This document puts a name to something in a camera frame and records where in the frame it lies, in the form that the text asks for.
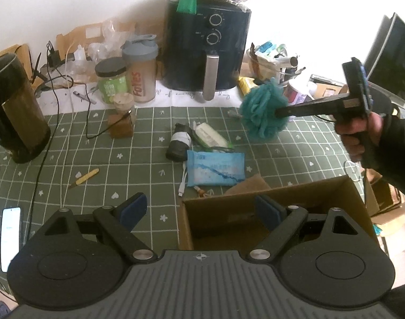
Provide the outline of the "black sleeve forearm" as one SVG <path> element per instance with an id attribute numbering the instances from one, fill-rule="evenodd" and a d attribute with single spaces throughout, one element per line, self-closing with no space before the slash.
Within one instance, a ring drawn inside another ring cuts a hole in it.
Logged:
<path id="1" fill-rule="evenodd" d="M 377 147 L 377 172 L 405 195 L 405 119 L 372 112 L 368 131 Z"/>

